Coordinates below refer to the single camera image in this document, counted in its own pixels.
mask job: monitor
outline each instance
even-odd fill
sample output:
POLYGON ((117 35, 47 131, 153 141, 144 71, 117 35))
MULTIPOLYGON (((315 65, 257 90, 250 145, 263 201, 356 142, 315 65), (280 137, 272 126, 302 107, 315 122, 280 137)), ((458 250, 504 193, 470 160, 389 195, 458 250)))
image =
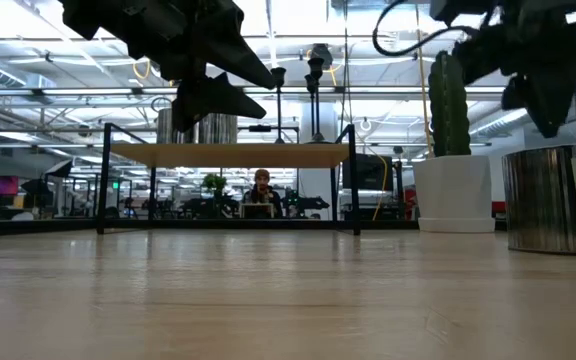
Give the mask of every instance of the monitor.
POLYGON ((19 178, 17 176, 0 176, 0 195, 17 195, 19 178))
MULTIPOLYGON (((386 166, 377 155, 357 154, 358 189, 382 190, 385 174, 386 187, 383 190, 393 191, 392 158, 388 156, 382 156, 382 158, 386 162, 386 166)), ((344 161, 343 171, 343 188, 350 189, 350 160, 344 161)))

